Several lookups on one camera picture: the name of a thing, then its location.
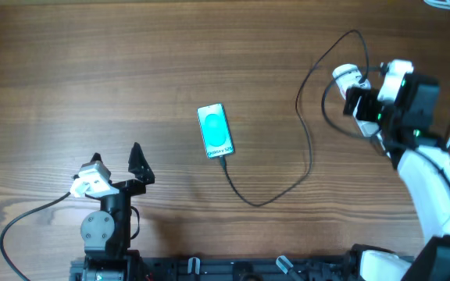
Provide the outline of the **white power strip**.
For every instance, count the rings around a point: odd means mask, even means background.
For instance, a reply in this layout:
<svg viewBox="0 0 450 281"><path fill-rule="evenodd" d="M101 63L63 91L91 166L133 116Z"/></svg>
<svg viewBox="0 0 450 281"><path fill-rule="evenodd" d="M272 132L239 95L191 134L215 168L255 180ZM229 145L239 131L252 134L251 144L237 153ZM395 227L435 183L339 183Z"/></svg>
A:
<svg viewBox="0 0 450 281"><path fill-rule="evenodd" d="M334 82L345 101L345 93L350 87L361 87L364 89L372 88L368 79L363 80L363 74L356 65L344 64L336 68L333 73ZM358 121L354 116L351 116L364 137L372 137L377 135L380 127L376 123L367 121Z"/></svg>

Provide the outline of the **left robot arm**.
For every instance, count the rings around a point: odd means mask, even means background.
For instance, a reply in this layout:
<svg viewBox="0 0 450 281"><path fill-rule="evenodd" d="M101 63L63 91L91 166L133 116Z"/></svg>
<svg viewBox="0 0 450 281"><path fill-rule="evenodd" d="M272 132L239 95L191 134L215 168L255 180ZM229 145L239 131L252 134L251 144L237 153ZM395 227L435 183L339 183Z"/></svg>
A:
<svg viewBox="0 0 450 281"><path fill-rule="evenodd" d="M70 265L70 280L145 280L146 266L140 252L130 248L139 234L131 231L131 216L139 216L131 198L146 193L155 182L141 145L134 143L128 159L128 172L134 177L114 183L101 155L80 167L70 191L74 197L91 197L100 203L99 210L85 217L80 226L84 241L83 261Z"/></svg>

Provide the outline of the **blue-screen Galaxy smartphone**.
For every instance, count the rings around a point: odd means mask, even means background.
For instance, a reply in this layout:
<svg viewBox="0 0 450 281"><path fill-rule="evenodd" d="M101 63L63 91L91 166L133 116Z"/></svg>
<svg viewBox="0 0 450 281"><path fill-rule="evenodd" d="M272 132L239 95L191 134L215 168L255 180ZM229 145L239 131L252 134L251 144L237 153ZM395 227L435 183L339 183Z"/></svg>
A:
<svg viewBox="0 0 450 281"><path fill-rule="evenodd" d="M217 158L234 153L224 107L221 103L197 109L205 153L208 158Z"/></svg>

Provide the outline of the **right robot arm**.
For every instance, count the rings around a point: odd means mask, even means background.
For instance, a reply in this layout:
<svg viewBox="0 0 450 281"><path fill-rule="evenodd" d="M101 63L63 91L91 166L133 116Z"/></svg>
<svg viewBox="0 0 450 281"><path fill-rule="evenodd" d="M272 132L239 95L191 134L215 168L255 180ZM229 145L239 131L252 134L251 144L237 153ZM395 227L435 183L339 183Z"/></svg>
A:
<svg viewBox="0 0 450 281"><path fill-rule="evenodd" d="M377 125L380 143L406 185L418 215L425 246L413 261L365 250L358 277L363 280L450 280L450 154L431 133L440 87L431 76L406 73L381 89L346 77L338 84L343 113Z"/></svg>

